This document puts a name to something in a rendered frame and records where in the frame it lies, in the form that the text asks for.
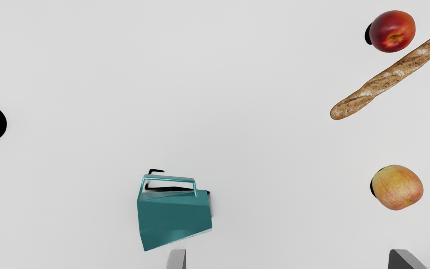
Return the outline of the yellow red apple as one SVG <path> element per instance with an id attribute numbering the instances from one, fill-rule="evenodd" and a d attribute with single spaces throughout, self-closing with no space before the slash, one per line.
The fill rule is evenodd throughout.
<path id="1" fill-rule="evenodd" d="M 401 165 L 389 165 L 376 172 L 370 190 L 383 206 L 394 211 L 417 203 L 424 194 L 420 178 Z"/>

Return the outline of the brown baguette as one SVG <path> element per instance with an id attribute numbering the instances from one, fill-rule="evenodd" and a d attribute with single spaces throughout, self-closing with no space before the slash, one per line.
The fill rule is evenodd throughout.
<path id="1" fill-rule="evenodd" d="M 355 114 L 381 93 L 391 89 L 408 75 L 420 69 L 428 61 L 430 61 L 430 39 L 334 105 L 330 110 L 330 117 L 333 120 L 341 120 Z"/>

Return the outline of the red nectarine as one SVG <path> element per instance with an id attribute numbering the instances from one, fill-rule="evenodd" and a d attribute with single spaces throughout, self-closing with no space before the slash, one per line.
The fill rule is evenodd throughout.
<path id="1" fill-rule="evenodd" d="M 380 14 L 367 30 L 369 43 L 384 53 L 403 50 L 412 42 L 415 34 L 415 20 L 410 14 L 399 10 Z"/>

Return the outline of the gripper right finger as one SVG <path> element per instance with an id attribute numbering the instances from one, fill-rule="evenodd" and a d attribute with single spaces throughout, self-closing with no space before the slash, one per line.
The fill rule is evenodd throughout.
<path id="1" fill-rule="evenodd" d="M 406 249 L 391 249 L 388 269 L 428 269 L 419 259 Z"/>

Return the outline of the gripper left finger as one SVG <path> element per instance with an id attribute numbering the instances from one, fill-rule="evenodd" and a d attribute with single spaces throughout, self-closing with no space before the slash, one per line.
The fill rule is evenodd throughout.
<path id="1" fill-rule="evenodd" d="M 169 253 L 166 269 L 187 269 L 186 249 L 173 249 Z"/>

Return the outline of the teal faceted mug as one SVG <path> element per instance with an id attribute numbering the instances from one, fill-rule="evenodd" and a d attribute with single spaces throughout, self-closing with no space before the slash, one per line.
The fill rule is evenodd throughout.
<path id="1" fill-rule="evenodd" d="M 149 187 L 149 182 L 189 183 L 191 188 Z M 210 192 L 193 178 L 146 174 L 137 197 L 143 249 L 149 251 L 212 230 Z"/>

